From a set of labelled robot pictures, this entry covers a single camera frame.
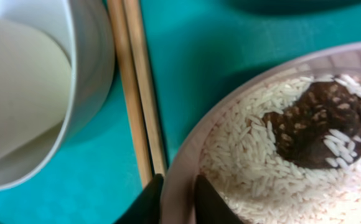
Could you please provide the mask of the small pink bowl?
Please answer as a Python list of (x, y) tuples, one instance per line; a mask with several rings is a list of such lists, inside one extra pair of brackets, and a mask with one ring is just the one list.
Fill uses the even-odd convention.
[(199, 172), (199, 156), (205, 138), (221, 115), (245, 94), (259, 86), (282, 78), (294, 78), (303, 72), (346, 71), (361, 75), (361, 42), (316, 51), (290, 60), (254, 76), (220, 100), (190, 132), (169, 167), (161, 194), (162, 223), (195, 223), (194, 181)]

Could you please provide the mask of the white paper cup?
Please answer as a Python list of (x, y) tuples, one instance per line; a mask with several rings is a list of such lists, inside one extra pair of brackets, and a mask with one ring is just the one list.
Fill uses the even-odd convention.
[(0, 158), (64, 119), (71, 71), (48, 35), (0, 19)]

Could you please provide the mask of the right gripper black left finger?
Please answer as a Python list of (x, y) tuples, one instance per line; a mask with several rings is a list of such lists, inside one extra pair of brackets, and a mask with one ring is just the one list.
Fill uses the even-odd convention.
[(164, 177), (156, 174), (136, 200), (113, 224), (159, 224)]

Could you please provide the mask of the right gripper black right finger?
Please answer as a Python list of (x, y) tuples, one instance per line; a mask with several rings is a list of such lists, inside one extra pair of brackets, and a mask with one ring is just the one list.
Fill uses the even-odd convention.
[(243, 224), (203, 175), (195, 180), (194, 204), (196, 224)]

